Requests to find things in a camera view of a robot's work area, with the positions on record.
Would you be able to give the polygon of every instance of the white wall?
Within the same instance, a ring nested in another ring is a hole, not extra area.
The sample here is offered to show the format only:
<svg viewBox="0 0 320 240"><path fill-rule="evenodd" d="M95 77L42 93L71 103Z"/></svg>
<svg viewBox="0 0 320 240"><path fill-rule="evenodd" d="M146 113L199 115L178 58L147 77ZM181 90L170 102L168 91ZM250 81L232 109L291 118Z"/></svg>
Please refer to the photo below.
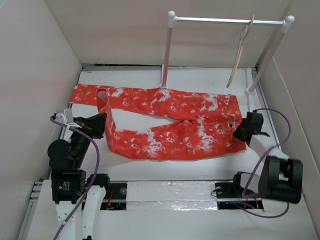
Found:
<svg viewBox="0 0 320 240"><path fill-rule="evenodd" d="M269 107L283 111L292 137L283 150L303 161L303 191L320 234L320 1L295 1L289 13L295 22L284 37L261 81ZM273 115L280 138L286 124Z"/></svg>
<svg viewBox="0 0 320 240"><path fill-rule="evenodd" d="M15 240L81 65L43 0L3 1L0 23L0 239Z"/></svg>
<svg viewBox="0 0 320 240"><path fill-rule="evenodd" d="M45 0L82 63L162 65L168 11L181 17L278 20L290 0ZM232 67L241 25L182 23L170 64ZM273 27L254 26L239 66L254 67Z"/></svg>

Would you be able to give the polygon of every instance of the white rack post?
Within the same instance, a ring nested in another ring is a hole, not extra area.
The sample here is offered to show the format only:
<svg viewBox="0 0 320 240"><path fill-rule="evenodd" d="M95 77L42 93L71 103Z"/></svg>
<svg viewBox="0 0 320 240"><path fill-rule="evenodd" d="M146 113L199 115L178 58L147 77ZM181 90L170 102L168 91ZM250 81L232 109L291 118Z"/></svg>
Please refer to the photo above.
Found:
<svg viewBox="0 0 320 240"><path fill-rule="evenodd" d="M204 17L181 17L176 16L174 11L168 12L168 27L166 32L166 43L165 43L165 54L164 54L164 64L163 64L163 72L162 72L162 83L160 87L166 88L167 87L167 77L168 77L168 67L169 67L169 57L170 57L170 46L171 46L171 38L172 38L172 30L174 27L175 22L182 22L182 23L213 23L213 24L238 24L238 25L249 25L251 20L246 19L224 19L224 18L204 18ZM254 20L253 25L257 26L270 26L270 27L281 27L280 32L276 39L274 40L269 55L266 61L261 66L258 75L256 76L253 84L251 87L248 87L245 90L245 94L252 95L255 93L255 87L258 84L261 75L267 68L270 60L272 59L275 51L277 50L282 38L289 30L291 24L294 22L295 18L293 16L288 16L283 21L269 21L269 20Z"/></svg>

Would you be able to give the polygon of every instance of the orange tie-dye pants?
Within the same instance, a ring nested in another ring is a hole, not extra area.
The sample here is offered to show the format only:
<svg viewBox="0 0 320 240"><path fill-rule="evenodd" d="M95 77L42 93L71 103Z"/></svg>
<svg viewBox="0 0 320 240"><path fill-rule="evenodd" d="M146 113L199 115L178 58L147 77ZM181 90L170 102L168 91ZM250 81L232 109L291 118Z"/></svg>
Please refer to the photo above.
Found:
<svg viewBox="0 0 320 240"><path fill-rule="evenodd" d="M245 143L232 136L242 120L234 95L78 83L70 102L95 105L99 113L107 113L107 145L111 152L130 159L196 160L246 149ZM138 131L122 130L117 129L111 109L177 122Z"/></svg>

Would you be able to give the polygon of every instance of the white tabletop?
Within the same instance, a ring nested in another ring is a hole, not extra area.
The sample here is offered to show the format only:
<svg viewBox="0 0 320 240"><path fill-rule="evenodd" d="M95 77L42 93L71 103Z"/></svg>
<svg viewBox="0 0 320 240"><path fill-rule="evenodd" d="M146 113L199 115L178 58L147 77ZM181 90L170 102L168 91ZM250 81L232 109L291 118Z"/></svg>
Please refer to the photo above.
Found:
<svg viewBox="0 0 320 240"><path fill-rule="evenodd" d="M169 71L168 86L182 91L236 95L242 117L245 117L248 101L244 90L246 81L252 82L251 74L248 74L251 70L238 69L230 88L226 88L230 73L231 69L226 68L172 69ZM81 84L136 88L157 88L160 81L160 70L82 72L79 79ZM251 106L264 107L257 95L251 100L253 101L250 102ZM82 104L73 104L72 111L75 117L90 117L98 113L95 106ZM164 118L122 110L113 110L112 114L117 126L130 130L169 123ZM267 115L263 114L265 116L263 130L270 133L274 140L271 123ZM69 138L69 136L70 133L67 132L64 137ZM110 152L105 139L98 140L97 144L101 154L98 172L109 174L112 181L232 179L238 171L251 172L258 161L258 155L250 148L241 153L197 161L131 160ZM96 152L91 144L81 168L87 171L88 176L93 172L95 164ZM270 200L263 200L263 205L265 212L254 211L259 214L278 215L286 208L286 203ZM254 217L242 210L215 209L154 210L152 207L143 208L142 206L139 210L134 208L133 210L100 211L94 240L318 239L303 198L299 204L292 204L286 215L276 219ZM57 213L52 201L49 180L43 183L30 221L27 240L52 239L58 229Z"/></svg>
<svg viewBox="0 0 320 240"><path fill-rule="evenodd" d="M229 68L176 68L169 71L167 84L171 89L187 92L236 95L245 118L248 100L244 90L247 81L252 82L251 69L238 69L231 86L226 88L230 73ZM135 88L157 88L160 82L160 70L83 71L79 78L81 84ZM257 95L252 101L250 104L255 108L264 107ZM72 112L74 117L86 118L97 114L98 110L96 106L73 104ZM112 116L119 129L138 130L171 122L170 119L118 109L112 110ZM270 135L273 133L268 117L265 117L263 130ZM71 132L64 138L67 140L70 135ZM253 150L247 148L244 152L196 161L131 160L110 152L104 138L97 140L97 144L101 159L98 172L108 173L112 181L232 179L238 171L251 172L259 159ZM81 167L87 174L93 172L96 158L91 144Z"/></svg>

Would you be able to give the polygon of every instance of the metal rod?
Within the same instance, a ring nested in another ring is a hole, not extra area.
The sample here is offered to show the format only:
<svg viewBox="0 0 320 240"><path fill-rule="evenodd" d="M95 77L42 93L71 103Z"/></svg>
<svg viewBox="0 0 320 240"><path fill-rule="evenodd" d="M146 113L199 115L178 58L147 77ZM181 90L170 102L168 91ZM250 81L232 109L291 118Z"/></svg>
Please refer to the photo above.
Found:
<svg viewBox="0 0 320 240"><path fill-rule="evenodd" d="M281 29L279 30L279 34L277 35L277 37L275 38L270 50L269 50L269 54L266 58L266 60L263 62L262 66L259 68L258 74L256 75L254 82L252 83L250 88L247 88L245 93L247 94L255 94L255 88L259 82L259 80L261 79L262 74L265 72L267 66L269 65L269 62L271 61L272 57L274 56L278 46L281 43L281 40L284 38L285 34L287 33L287 31L289 30L291 24L295 21L295 17L293 16L288 16L285 19L285 25L283 25L281 27Z"/></svg>
<svg viewBox="0 0 320 240"><path fill-rule="evenodd" d="M160 86L161 88L166 88L167 87L167 77L168 77L168 68L169 68L171 36L172 36L172 27L168 27L167 30L166 30L166 42L165 42L163 73L162 73L162 84Z"/></svg>
<svg viewBox="0 0 320 240"><path fill-rule="evenodd" d="M251 20L177 16L176 22L249 25ZM285 21L254 20L253 25L281 27Z"/></svg>

